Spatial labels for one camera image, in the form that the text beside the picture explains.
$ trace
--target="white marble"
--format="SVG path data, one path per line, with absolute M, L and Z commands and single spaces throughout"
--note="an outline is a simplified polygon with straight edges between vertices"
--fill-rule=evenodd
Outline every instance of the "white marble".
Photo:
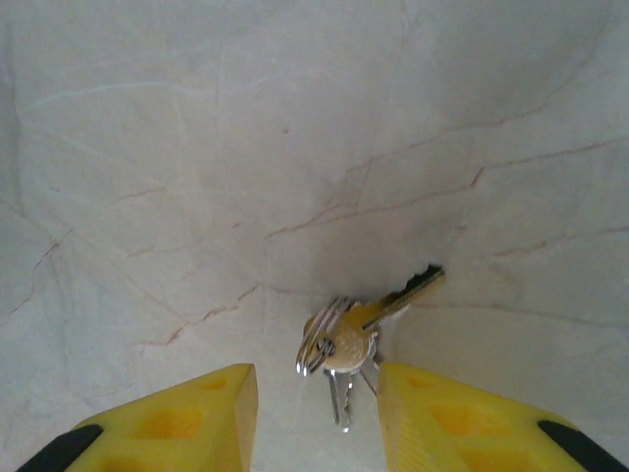
M 332 294 L 447 283 L 393 360 L 629 453 L 622 0 L 0 0 L 0 471 L 257 365 L 253 470 L 384 469 L 293 362 Z

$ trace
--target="yellow plastic object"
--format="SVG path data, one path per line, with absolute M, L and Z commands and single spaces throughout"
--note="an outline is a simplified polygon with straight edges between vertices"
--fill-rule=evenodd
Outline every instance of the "yellow plastic object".
M 256 368 L 234 365 L 81 422 L 104 432 L 67 471 L 249 471 L 256 420 Z
M 553 413 L 437 374 L 384 363 L 378 413 L 390 472 L 583 472 L 539 427 Z

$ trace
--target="marble surface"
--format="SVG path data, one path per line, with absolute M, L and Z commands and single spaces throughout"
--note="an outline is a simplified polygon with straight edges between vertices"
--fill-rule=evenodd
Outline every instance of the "marble surface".
M 237 362 L 253 470 L 381 471 L 294 355 L 333 294 L 447 283 L 389 359 L 629 462 L 621 0 L 0 0 L 0 471 Z

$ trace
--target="floor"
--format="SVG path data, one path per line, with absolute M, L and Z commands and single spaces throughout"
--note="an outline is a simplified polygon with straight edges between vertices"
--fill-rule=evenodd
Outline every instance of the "floor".
M 382 471 L 294 370 L 330 296 L 441 289 L 385 355 L 629 462 L 621 0 L 0 0 L 0 471 L 237 362 L 253 470 Z

